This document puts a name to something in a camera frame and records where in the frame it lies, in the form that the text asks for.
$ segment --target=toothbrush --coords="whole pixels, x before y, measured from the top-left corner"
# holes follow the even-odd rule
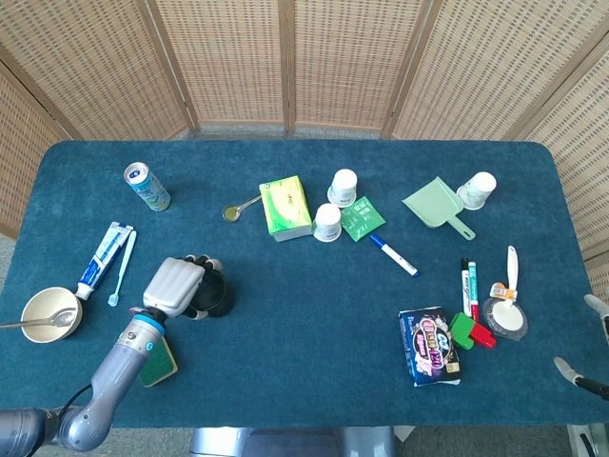
[[[116,290],[113,294],[111,294],[108,298],[108,304],[111,307],[115,307],[118,305],[118,291],[121,288],[121,283],[123,282],[123,276],[125,276],[125,270],[127,269],[127,264],[129,263],[129,257],[131,257],[131,252],[133,251],[133,245],[135,244],[135,237],[137,236],[137,232],[133,230],[129,235],[129,239],[127,240],[127,247],[125,248],[125,254],[123,255],[123,263],[121,264],[121,269],[118,272],[118,284],[116,285]]]

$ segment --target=soda can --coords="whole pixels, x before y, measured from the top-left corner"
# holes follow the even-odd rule
[[[171,197],[146,164],[135,162],[125,169],[125,181],[153,211],[167,209]]]

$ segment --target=blue marker cap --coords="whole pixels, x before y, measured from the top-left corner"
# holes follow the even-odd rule
[[[386,245],[386,242],[383,241],[379,235],[375,235],[374,233],[370,235],[370,239],[372,240],[372,243],[377,245],[379,248],[383,248],[383,246]]]

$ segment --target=green dustpan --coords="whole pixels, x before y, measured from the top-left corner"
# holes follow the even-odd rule
[[[462,199],[440,177],[404,198],[403,203],[428,227],[434,229],[447,222],[466,240],[476,238],[474,230],[457,217],[463,210]]]

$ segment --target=marker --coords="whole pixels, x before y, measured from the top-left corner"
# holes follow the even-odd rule
[[[472,317],[472,308],[469,307],[469,266],[467,259],[461,259],[461,284],[463,289],[463,313]]]
[[[416,268],[414,268],[412,265],[410,265],[408,262],[406,262],[406,260],[403,257],[401,257],[401,255],[399,253],[397,253],[395,250],[390,248],[389,245],[385,241],[383,241],[378,235],[375,235],[374,233],[372,233],[370,235],[370,239],[372,240],[372,242],[375,245],[377,245],[379,248],[381,248],[381,250],[385,254],[387,254],[389,257],[391,257],[396,264],[398,264],[400,267],[402,267],[403,269],[408,271],[414,278],[419,276],[419,271]]]
[[[476,262],[469,262],[469,307],[472,310],[472,319],[480,321],[478,310],[478,276],[476,275]]]

